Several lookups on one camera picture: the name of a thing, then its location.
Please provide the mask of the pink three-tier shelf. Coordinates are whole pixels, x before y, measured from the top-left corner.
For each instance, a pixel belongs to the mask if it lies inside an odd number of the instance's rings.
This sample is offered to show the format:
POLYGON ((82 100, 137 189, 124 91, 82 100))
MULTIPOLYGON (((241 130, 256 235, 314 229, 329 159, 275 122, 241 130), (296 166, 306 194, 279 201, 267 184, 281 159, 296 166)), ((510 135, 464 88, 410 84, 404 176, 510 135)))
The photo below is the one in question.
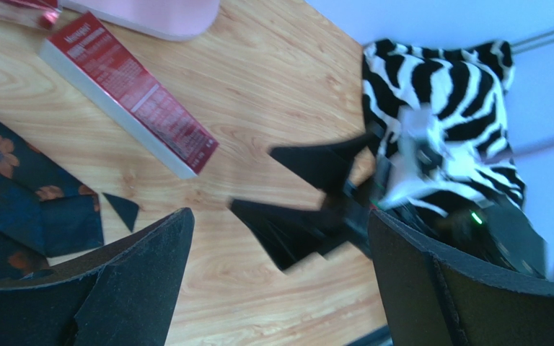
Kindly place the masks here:
POLYGON ((215 22, 219 0, 70 0, 63 7, 162 40, 192 40, 215 22))

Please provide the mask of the red toothpaste box front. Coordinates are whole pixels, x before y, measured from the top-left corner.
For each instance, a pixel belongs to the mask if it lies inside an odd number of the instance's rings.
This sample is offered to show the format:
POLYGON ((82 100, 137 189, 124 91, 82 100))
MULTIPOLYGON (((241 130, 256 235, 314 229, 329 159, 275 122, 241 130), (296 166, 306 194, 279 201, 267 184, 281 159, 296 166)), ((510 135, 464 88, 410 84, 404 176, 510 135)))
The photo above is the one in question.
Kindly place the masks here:
POLYGON ((91 12, 47 37, 40 57, 180 179, 200 174, 218 141, 91 12))

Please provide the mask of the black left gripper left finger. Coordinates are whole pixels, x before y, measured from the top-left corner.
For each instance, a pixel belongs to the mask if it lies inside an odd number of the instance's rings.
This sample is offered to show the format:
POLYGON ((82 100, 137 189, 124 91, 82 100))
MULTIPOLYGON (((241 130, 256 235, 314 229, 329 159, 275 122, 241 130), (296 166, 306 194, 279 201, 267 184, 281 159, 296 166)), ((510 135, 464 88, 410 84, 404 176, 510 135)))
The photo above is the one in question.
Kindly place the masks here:
POLYGON ((19 280, 0 280, 0 345, 163 345, 195 218, 141 231, 19 280))

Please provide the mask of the small black triangle piece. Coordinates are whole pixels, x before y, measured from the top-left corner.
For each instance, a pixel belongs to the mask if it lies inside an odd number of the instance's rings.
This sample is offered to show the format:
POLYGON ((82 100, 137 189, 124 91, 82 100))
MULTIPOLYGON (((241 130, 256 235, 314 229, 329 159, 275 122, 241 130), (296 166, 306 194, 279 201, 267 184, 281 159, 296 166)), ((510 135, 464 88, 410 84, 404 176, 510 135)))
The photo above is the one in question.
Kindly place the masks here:
POLYGON ((105 199, 111 204, 114 211, 118 214, 126 228, 133 233, 140 207, 132 200, 122 198, 116 195, 103 193, 105 199))

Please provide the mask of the red toothpaste box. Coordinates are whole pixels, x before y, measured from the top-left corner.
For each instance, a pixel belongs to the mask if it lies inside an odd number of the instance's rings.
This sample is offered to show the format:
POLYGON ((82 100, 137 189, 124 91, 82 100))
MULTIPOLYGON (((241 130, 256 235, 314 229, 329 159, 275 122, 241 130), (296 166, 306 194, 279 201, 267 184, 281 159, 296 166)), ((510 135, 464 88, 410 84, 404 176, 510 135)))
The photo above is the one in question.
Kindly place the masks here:
POLYGON ((180 179, 200 174, 218 141, 91 12, 47 37, 40 57, 180 179))
POLYGON ((51 30, 62 12, 58 0, 0 0, 0 20, 51 30))

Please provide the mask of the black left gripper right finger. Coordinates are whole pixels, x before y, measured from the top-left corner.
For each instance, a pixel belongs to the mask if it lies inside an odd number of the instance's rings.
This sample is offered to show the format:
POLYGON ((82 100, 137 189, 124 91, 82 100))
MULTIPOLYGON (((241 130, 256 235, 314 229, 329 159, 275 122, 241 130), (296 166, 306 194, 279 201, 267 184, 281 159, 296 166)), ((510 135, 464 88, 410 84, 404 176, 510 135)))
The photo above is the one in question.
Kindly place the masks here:
POLYGON ((369 241, 396 345, 554 345, 554 283, 482 261, 382 211, 369 241))

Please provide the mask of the red toothpaste box back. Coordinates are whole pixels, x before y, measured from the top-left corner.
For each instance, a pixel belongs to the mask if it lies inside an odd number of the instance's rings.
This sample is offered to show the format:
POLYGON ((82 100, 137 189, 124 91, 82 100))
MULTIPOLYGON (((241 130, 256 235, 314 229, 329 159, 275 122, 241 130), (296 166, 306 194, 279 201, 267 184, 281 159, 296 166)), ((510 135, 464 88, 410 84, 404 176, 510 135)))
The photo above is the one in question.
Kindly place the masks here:
POLYGON ((0 20, 51 30, 62 12, 58 0, 0 0, 0 20))

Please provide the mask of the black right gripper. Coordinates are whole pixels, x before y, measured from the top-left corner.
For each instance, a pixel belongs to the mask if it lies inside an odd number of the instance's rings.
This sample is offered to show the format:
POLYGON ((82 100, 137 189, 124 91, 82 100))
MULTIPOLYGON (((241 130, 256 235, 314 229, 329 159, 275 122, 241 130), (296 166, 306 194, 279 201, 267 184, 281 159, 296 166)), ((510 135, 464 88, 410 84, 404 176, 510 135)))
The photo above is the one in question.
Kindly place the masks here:
POLYGON ((269 155, 278 163, 327 193, 322 203, 327 210, 231 201, 230 211, 251 230, 280 271, 313 253, 325 256, 346 242, 365 256, 371 255, 369 215, 387 193, 392 163, 385 155, 376 154, 375 169, 362 183, 354 184, 350 174, 357 155, 379 143, 384 133, 382 126, 371 123, 364 134, 346 141, 270 149, 269 155))

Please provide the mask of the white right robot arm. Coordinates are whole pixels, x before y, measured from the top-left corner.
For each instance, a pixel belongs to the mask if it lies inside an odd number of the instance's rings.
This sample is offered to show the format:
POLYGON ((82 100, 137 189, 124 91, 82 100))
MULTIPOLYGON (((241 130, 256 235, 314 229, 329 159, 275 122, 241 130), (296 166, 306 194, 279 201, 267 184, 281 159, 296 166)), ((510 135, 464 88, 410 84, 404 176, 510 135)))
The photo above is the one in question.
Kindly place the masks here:
MULTIPOLYGON (((385 194, 392 164, 382 155, 376 169, 361 184, 350 181, 356 156, 376 143, 383 129, 370 125, 364 134, 343 142, 314 146, 276 146, 277 162, 325 194, 317 210, 301 210, 234 199, 229 208, 251 230, 271 261, 287 271, 311 254, 326 255, 350 243, 371 256, 369 214, 385 194)), ((413 205, 392 207, 388 213, 416 231, 500 267, 545 278, 545 242, 527 217, 506 198, 459 208, 447 218, 424 222, 413 205)))

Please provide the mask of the zebra print cloth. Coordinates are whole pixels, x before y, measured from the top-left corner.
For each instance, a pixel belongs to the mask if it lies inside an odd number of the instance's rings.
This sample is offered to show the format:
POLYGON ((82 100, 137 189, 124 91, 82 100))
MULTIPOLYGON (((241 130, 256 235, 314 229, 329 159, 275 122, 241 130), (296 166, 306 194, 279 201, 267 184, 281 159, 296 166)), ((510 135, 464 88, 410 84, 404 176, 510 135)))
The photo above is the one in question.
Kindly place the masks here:
POLYGON ((515 74, 511 45, 493 40, 471 48, 423 48, 383 39, 364 48, 362 110, 366 124, 384 135, 370 148, 398 155, 403 107, 428 105, 449 149, 465 147, 455 167, 428 182, 425 196, 406 195, 419 216, 432 222, 502 196, 522 208, 526 185, 510 150, 505 96, 515 74))

